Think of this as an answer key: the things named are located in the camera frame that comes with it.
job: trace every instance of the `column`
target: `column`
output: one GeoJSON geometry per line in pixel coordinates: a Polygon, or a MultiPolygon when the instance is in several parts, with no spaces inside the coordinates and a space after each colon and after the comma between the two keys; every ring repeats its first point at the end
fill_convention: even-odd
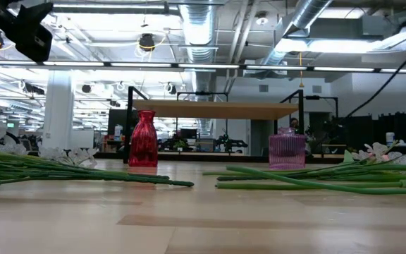
{"type": "Polygon", "coordinates": [[[74,102],[71,71],[49,71],[43,147],[70,149],[74,102]]]}

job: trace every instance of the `ceiling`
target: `ceiling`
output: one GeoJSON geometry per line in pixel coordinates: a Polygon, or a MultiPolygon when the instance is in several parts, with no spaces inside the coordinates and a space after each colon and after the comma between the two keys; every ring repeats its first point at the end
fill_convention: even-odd
{"type": "MultiPolygon", "coordinates": [[[[268,22],[258,25],[253,22],[247,36],[247,45],[244,47],[240,60],[258,60],[264,58],[275,47],[274,30],[280,18],[294,11],[295,0],[288,1],[261,1],[258,11],[266,11],[268,22]]],[[[19,4],[31,6],[40,1],[21,1],[19,4]]],[[[55,4],[70,4],[70,1],[54,1],[55,4]]],[[[111,1],[117,4],[133,4],[132,1],[111,1]]],[[[242,1],[232,0],[223,6],[217,6],[216,41],[215,52],[217,63],[226,63],[230,47],[234,39],[234,29],[239,20],[239,12],[242,1]]],[[[358,19],[366,13],[373,16],[390,16],[394,13],[402,13],[406,10],[406,0],[377,0],[355,1],[335,0],[319,18],[358,19]]],[[[144,62],[186,62],[188,43],[183,34],[183,23],[179,16],[144,15],[144,14],[108,14],[104,8],[94,13],[64,13],[60,7],[55,8],[42,22],[43,26],[54,35],[53,46],[50,53],[50,61],[144,61],[144,62]],[[151,53],[139,50],[137,41],[145,33],[151,33],[157,47],[151,53]]],[[[371,67],[380,64],[383,67],[396,67],[396,63],[406,57],[406,52],[386,54],[383,61],[368,60],[365,54],[339,54],[323,52],[302,52],[299,54],[287,54],[284,61],[288,65],[304,66],[358,66],[371,67]]],[[[373,59],[381,58],[381,54],[375,54],[373,59]]],[[[0,49],[0,60],[27,60],[27,57],[17,52],[12,42],[5,40],[4,47],[0,49]]],[[[289,72],[283,77],[295,78],[298,72],[289,72]]],[[[308,73],[307,78],[330,78],[332,73],[308,73]]],[[[0,96],[3,97],[30,97],[31,94],[20,89],[23,84],[20,81],[42,88],[47,92],[48,70],[4,68],[0,66],[0,96]]],[[[145,72],[145,71],[86,71],[74,70],[73,81],[77,85],[77,98],[80,102],[75,104],[75,125],[80,128],[84,122],[98,121],[96,129],[104,130],[107,121],[107,109],[111,106],[108,102],[90,102],[85,98],[112,97],[125,106],[127,86],[134,85],[152,99],[176,99],[165,91],[164,86],[174,84],[178,90],[193,91],[191,72],[145,72]],[[82,85],[98,87],[91,93],[81,91],[82,85]],[[90,120],[82,120],[81,112],[95,117],[90,120]]],[[[29,120],[36,121],[35,127],[40,127],[42,112],[44,111],[44,99],[5,99],[0,100],[0,118],[10,118],[11,112],[25,116],[26,126],[29,120]]]]}

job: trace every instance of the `exposed ductwork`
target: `exposed ductwork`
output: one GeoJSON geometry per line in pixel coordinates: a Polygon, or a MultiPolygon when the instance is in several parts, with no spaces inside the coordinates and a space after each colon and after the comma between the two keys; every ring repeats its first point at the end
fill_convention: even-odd
{"type": "MultiPolygon", "coordinates": [[[[203,5],[182,5],[180,6],[183,17],[183,33],[186,44],[193,46],[207,46],[213,43],[216,8],[203,5]]],[[[212,63],[214,61],[214,50],[204,47],[189,47],[187,54],[191,63],[212,63]]],[[[192,86],[195,92],[210,92],[211,82],[215,81],[215,73],[194,71],[192,72],[192,86]]],[[[196,97],[197,101],[208,100],[208,97],[196,97]]],[[[202,131],[209,130],[209,119],[200,119],[202,131]]]]}
{"type": "MultiPolygon", "coordinates": [[[[332,0],[300,0],[295,8],[292,20],[286,28],[281,30],[282,36],[289,35],[298,30],[308,29],[331,2],[332,0]]],[[[278,65],[286,54],[287,52],[280,51],[277,43],[261,64],[278,65]]]]}

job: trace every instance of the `black metal frame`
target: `black metal frame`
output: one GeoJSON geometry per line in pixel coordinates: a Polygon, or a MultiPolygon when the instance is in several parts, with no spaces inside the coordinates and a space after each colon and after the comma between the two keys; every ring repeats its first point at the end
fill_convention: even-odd
{"type": "MultiPolygon", "coordinates": [[[[228,101],[228,93],[227,92],[177,92],[176,93],[176,101],[180,100],[180,95],[225,95],[226,101],[228,101]]],[[[178,117],[175,120],[175,133],[178,133],[178,117]]],[[[225,130],[228,133],[228,119],[225,119],[225,130]]]]}
{"type": "MultiPolygon", "coordinates": [[[[293,98],[298,98],[299,99],[299,119],[298,119],[299,120],[299,129],[298,129],[298,133],[299,134],[304,134],[305,125],[304,125],[304,114],[303,114],[303,112],[304,112],[303,111],[304,110],[303,109],[303,107],[304,107],[304,105],[303,105],[303,99],[304,99],[303,90],[299,89],[299,90],[293,92],[292,94],[290,94],[286,98],[282,99],[280,103],[284,103],[286,101],[291,103],[291,100],[293,98]]],[[[278,133],[278,122],[277,122],[277,120],[273,121],[273,132],[275,134],[278,133]]]]}
{"type": "Polygon", "coordinates": [[[127,164],[130,159],[130,141],[131,141],[131,112],[133,111],[133,92],[137,93],[141,98],[148,100],[148,98],[142,94],[135,87],[128,87],[128,108],[126,110],[126,131],[125,131],[125,149],[123,153],[123,163],[127,164]]]}

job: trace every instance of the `wooden shelf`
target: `wooden shelf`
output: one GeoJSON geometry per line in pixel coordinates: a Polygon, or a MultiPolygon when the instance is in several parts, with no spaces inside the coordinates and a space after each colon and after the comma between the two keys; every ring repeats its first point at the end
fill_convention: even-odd
{"type": "Polygon", "coordinates": [[[135,100],[137,110],[152,110],[156,117],[276,120],[298,110],[296,104],[244,102],[188,102],[135,100]]]}

